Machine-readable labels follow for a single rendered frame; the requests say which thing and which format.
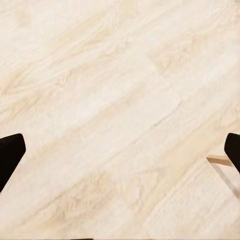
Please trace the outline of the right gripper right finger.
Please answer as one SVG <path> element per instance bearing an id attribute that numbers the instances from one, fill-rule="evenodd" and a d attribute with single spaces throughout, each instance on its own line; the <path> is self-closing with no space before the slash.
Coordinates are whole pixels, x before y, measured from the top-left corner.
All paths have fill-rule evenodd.
<path id="1" fill-rule="evenodd" d="M 227 135 L 224 151 L 240 173 L 240 134 L 229 133 Z"/>

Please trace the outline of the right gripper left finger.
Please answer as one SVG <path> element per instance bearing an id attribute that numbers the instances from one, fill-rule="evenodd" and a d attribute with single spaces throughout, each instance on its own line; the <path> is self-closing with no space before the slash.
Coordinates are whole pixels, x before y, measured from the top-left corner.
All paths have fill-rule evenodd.
<path id="1" fill-rule="evenodd" d="M 0 138 L 0 193 L 26 153 L 22 133 Z"/>

